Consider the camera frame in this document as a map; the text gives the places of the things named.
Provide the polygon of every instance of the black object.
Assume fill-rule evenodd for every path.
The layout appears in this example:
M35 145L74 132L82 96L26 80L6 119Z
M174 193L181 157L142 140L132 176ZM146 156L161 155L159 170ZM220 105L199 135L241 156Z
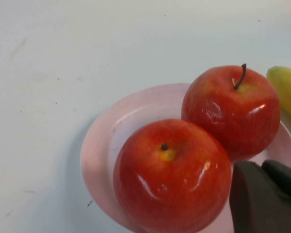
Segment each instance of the black object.
M291 196L275 182L291 193L291 182L283 184L291 171L279 167L267 161L266 172L254 162L235 163L229 196L235 233L291 233Z
M262 169L278 187L291 196L291 168L275 160L265 160Z

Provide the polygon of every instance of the white table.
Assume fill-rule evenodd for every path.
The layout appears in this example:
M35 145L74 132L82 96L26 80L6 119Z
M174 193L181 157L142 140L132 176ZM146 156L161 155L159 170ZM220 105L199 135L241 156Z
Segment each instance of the white table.
M291 67L291 0L0 0L0 233L127 232L87 206L79 159L95 117L245 62Z

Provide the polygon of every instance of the apple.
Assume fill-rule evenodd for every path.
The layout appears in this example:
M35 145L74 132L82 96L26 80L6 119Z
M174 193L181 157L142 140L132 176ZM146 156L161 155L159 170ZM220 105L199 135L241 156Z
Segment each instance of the apple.
M113 171L116 198L128 218L149 233L195 233L223 209L231 164L201 127L165 119L135 131Z
M232 162L248 160L276 136L279 98L271 83L246 64L213 67L188 88L181 118L211 133Z

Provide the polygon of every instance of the banana peel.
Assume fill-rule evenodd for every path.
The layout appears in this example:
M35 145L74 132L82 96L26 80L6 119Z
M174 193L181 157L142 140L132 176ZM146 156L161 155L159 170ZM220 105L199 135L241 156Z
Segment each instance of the banana peel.
M268 69L266 78L277 90L283 109L291 115L291 68L274 66Z

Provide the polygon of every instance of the banana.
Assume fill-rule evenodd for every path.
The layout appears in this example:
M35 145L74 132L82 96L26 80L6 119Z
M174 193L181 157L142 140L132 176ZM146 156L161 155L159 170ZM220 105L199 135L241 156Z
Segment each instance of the banana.
M277 90L281 106L291 115L291 68L274 66L267 70L266 78Z

